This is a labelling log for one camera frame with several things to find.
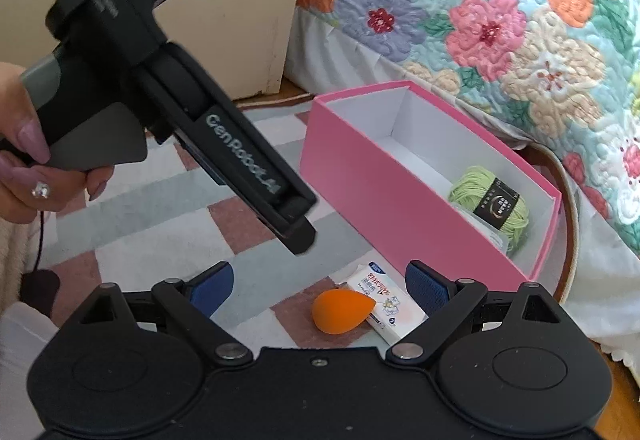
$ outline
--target blue gripper pad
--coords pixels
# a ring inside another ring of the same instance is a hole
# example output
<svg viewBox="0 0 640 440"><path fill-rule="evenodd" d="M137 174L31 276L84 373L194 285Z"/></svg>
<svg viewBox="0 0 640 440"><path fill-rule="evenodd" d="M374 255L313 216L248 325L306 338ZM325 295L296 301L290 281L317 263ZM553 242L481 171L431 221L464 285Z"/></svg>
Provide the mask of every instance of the blue gripper pad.
<svg viewBox="0 0 640 440"><path fill-rule="evenodd" d="M221 261L204 273L187 282L185 296L204 315L210 317L234 287L234 270L229 263Z"/></svg>
<svg viewBox="0 0 640 440"><path fill-rule="evenodd" d="M421 261L412 261L404 273L406 290L428 316L445 306L456 293L456 284Z"/></svg>

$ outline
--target open pink box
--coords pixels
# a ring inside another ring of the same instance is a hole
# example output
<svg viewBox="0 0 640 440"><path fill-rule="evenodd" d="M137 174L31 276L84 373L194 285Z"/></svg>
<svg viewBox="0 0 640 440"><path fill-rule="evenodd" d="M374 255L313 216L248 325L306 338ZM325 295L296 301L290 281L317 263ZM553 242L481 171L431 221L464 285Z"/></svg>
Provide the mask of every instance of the open pink box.
<svg viewBox="0 0 640 440"><path fill-rule="evenodd" d="M524 243L502 254L447 202L452 184L482 165L530 210ZM398 271L422 260L449 279L491 290L538 278L561 194L481 125L411 81L316 97L300 165L313 186Z"/></svg>

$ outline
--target fingernail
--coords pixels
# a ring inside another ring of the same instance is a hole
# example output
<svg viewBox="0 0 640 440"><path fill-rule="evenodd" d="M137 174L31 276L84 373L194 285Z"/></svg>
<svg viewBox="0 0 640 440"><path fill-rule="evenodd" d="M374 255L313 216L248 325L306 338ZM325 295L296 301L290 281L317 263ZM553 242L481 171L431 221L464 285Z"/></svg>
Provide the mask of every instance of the fingernail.
<svg viewBox="0 0 640 440"><path fill-rule="evenodd" d="M28 153L33 160L41 164L49 162L51 158L49 145L44 138L40 125L35 119L31 119L22 125L22 128L20 128L16 135L16 139L22 151Z"/></svg>
<svg viewBox="0 0 640 440"><path fill-rule="evenodd" d="M14 167L11 173L12 180L29 189L36 187L38 182L47 183L47 179L43 175L28 167Z"/></svg>
<svg viewBox="0 0 640 440"><path fill-rule="evenodd" d="M100 182L100 184L98 184L98 189L95 190L94 194L92 194L89 197L89 202L93 202L96 198L98 198L102 193L104 193L104 190L107 187L107 183L106 182Z"/></svg>
<svg viewBox="0 0 640 440"><path fill-rule="evenodd" d="M14 176L14 165L0 155L0 179L11 180Z"/></svg>

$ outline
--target bed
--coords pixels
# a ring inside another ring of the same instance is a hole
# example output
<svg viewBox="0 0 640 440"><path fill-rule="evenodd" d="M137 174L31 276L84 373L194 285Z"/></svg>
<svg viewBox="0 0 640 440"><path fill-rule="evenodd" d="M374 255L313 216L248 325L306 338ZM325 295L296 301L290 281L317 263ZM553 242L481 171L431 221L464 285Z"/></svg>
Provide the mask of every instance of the bed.
<svg viewBox="0 0 640 440"><path fill-rule="evenodd" d="M411 78L551 149L580 210L565 308L640 364L639 0L297 0L286 75L310 92Z"/></svg>

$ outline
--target green yarn ball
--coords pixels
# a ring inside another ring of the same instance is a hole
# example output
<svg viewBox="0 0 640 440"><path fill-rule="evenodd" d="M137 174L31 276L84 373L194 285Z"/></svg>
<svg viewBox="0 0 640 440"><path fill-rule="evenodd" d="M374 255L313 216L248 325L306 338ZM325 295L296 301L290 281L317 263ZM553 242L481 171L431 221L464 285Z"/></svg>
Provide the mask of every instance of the green yarn ball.
<svg viewBox="0 0 640 440"><path fill-rule="evenodd" d="M449 192L449 201L460 204L463 208L473 212L482 200L482 197L491 187L495 175L481 165L473 165L457 181ZM522 197L518 198L513 211L502 225L500 231L507 235L509 245L507 253L515 249L524 236L524 231L529 225L529 208Z"/></svg>

